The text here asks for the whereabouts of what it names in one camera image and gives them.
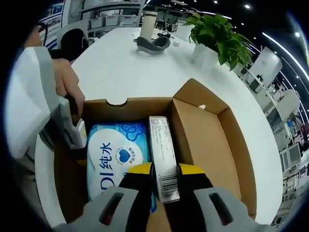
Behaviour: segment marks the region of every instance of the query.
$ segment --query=ceiling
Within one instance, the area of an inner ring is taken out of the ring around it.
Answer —
[[[256,48],[267,46],[276,51],[281,58],[285,77],[278,75],[288,88],[290,84],[300,94],[305,111],[309,109],[309,79],[293,59],[287,55],[278,45],[267,39],[262,32],[265,32],[277,42],[283,45],[301,64],[306,73],[309,73],[306,49],[303,44],[308,44],[309,20],[305,18],[302,6],[299,1],[284,0],[179,0],[188,5],[175,4],[171,0],[150,0],[145,10],[154,10],[154,6],[162,7],[160,10],[176,10],[183,14],[185,10],[199,10],[202,12],[220,13],[232,18],[230,22],[237,27],[236,31],[249,38]],[[301,37],[297,38],[295,32],[300,32]],[[303,81],[303,84],[296,78],[296,75]],[[306,113],[302,112],[306,122]]]

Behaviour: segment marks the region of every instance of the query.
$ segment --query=blue wet wipes package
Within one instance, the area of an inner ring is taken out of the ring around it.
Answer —
[[[87,147],[87,188],[92,200],[118,186],[128,168],[150,162],[143,123],[104,123],[92,127]],[[156,210],[155,197],[151,212]]]

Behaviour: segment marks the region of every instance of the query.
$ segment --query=box flap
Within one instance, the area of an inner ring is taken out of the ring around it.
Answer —
[[[247,206],[249,216],[255,219],[256,185],[246,141],[230,108],[221,112],[218,118],[233,154],[240,185],[241,201]]]
[[[174,99],[173,103],[187,138],[187,144],[183,146],[189,148],[189,152],[187,149],[181,151],[180,162],[202,168],[214,186],[225,187],[241,199],[233,155],[218,116],[183,101]],[[183,142],[178,139],[182,138],[176,136],[173,139],[176,145]]]
[[[223,100],[195,79],[188,80],[174,98],[197,107],[205,105],[207,111],[216,115],[228,107]]]
[[[106,100],[86,101],[83,119],[91,121],[137,121],[149,115],[161,116],[172,98],[129,98],[122,105],[110,105]]]

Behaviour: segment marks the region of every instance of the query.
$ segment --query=white table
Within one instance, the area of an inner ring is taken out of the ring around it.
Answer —
[[[171,39],[172,43],[174,40],[180,42],[180,47],[171,45],[162,55],[137,53],[133,39],[139,34],[139,28],[114,29],[73,63],[86,100],[107,99],[111,104],[121,104],[131,97],[172,97],[188,79],[195,78],[232,109],[253,164],[256,221],[271,223],[282,198],[281,162],[270,125],[253,95],[226,65],[209,73],[195,67],[190,62],[194,44],[181,39]],[[36,162],[47,165],[50,161],[42,157]],[[47,175],[51,181],[52,174]],[[37,181],[42,183],[38,183],[38,189],[45,187],[43,180]],[[57,199],[46,191],[44,193],[40,199],[47,201],[43,207],[45,214],[48,211],[52,224],[58,224],[61,220],[52,215],[57,210]]]

